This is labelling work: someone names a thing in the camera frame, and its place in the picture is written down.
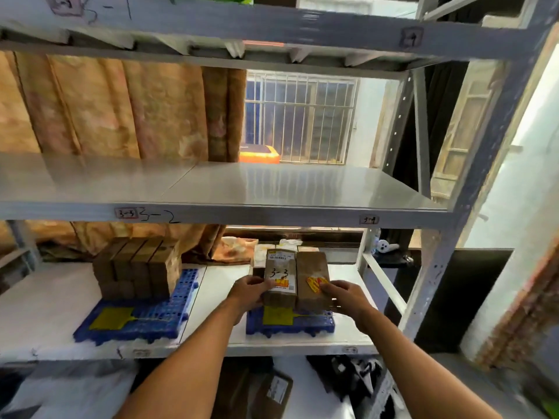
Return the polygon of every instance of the window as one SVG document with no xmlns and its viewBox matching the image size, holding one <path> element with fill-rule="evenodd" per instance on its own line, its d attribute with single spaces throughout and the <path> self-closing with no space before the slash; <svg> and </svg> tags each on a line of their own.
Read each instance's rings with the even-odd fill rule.
<svg viewBox="0 0 559 419">
<path fill-rule="evenodd" d="M 353 78 L 249 71 L 244 142 L 282 162 L 344 164 L 356 95 Z"/>
</svg>

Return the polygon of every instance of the metal shelving unit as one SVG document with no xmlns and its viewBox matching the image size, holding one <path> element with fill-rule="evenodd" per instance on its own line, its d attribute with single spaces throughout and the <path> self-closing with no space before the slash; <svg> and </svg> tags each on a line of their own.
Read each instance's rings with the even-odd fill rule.
<svg viewBox="0 0 559 419">
<path fill-rule="evenodd" d="M 50 6 L 45 0 L 2 0 L 2 50 L 380 77 L 400 80 L 401 90 L 382 171 L 186 162 L 161 166 L 129 159 L 118 163 L 9 155 L 0 160 L 0 218 L 367 227 L 355 273 L 362 274 L 367 264 L 376 271 L 402 311 L 400 329 L 413 339 L 559 12 L 559 0 L 526 0 L 518 29 L 433 21 L 473 1 L 438 6 L 439 0 L 420 0 L 416 20 L 411 20 L 205 0 L 176 0 L 176 4 L 88 0 L 87 8 L 79 3 Z M 473 59 L 497 59 L 505 65 L 493 83 L 489 108 L 445 209 L 429 199 L 427 101 L 421 68 Z M 390 176 L 412 97 L 421 194 Z M 226 181 L 212 179 L 216 174 Z M 218 188 L 211 189 L 206 182 L 217 183 Z M 376 227 L 422 229 L 422 268 L 407 303 L 367 255 Z M 26 253 L 36 253 L 31 242 L 26 247 L 30 248 Z M 37 273 L 26 280 L 30 278 L 28 282 L 38 282 Z M 6 303 L 2 298 L 0 311 Z M 194 310 L 183 336 L 203 320 L 211 303 L 199 313 Z M 10 334 L 11 341 L 14 335 L 26 338 L 18 332 Z M 230 342 L 238 347 L 249 344 L 236 334 Z M 276 348 L 291 343 L 285 337 Z M 324 340 L 321 352 L 337 344 Z M 295 346 L 293 352 L 298 354 L 315 350 L 306 343 Z M 172 349 L 173 345 L 166 346 L 162 352 Z M 252 354 L 269 350 L 265 345 L 247 348 Z M 374 399 L 362 406 L 359 417 L 377 418 L 393 385 L 385 371 Z"/>
</svg>

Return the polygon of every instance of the brown curtain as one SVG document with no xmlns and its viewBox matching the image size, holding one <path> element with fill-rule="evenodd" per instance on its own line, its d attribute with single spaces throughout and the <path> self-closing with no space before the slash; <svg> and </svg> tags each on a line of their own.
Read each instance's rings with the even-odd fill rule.
<svg viewBox="0 0 559 419">
<path fill-rule="evenodd" d="M 246 71 L 0 53 L 0 151 L 238 161 Z M 171 236 L 205 259 L 224 225 L 28 221 L 90 254 L 114 236 Z M 0 241 L 10 241 L 5 226 Z"/>
<path fill-rule="evenodd" d="M 558 322 L 559 234 L 475 361 L 483 367 L 514 367 L 531 358 L 545 331 Z"/>
</svg>

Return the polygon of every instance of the orange sticker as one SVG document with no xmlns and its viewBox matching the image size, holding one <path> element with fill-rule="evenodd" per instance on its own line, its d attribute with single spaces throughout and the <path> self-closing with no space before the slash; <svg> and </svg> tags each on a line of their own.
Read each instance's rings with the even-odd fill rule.
<svg viewBox="0 0 559 419">
<path fill-rule="evenodd" d="M 322 292 L 320 290 L 320 284 L 325 284 L 326 282 L 328 281 L 324 278 L 314 278 L 313 276 L 307 278 L 308 285 L 311 287 L 312 291 L 317 294 Z"/>
<path fill-rule="evenodd" d="M 289 281 L 287 279 L 276 279 L 276 287 L 289 288 Z"/>
</svg>

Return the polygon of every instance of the stack of packages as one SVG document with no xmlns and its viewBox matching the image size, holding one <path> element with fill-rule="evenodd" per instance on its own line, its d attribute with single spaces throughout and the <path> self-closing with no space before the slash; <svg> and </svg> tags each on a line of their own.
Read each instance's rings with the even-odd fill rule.
<svg viewBox="0 0 559 419">
<path fill-rule="evenodd" d="M 168 299 L 181 275 L 175 239 L 115 238 L 93 261 L 105 300 Z"/>
<path fill-rule="evenodd" d="M 332 314 L 327 312 L 332 308 L 332 299 L 320 289 L 322 282 L 330 281 L 324 253 L 314 247 L 259 244 L 255 247 L 251 266 L 253 275 L 276 281 L 276 287 L 263 295 L 264 327 L 294 326 L 297 322 L 312 324 L 313 317 L 324 319 L 328 314 L 328 323 L 333 325 Z M 333 326 L 325 330 L 333 332 Z M 247 333 L 252 332 L 248 325 Z"/>
</svg>

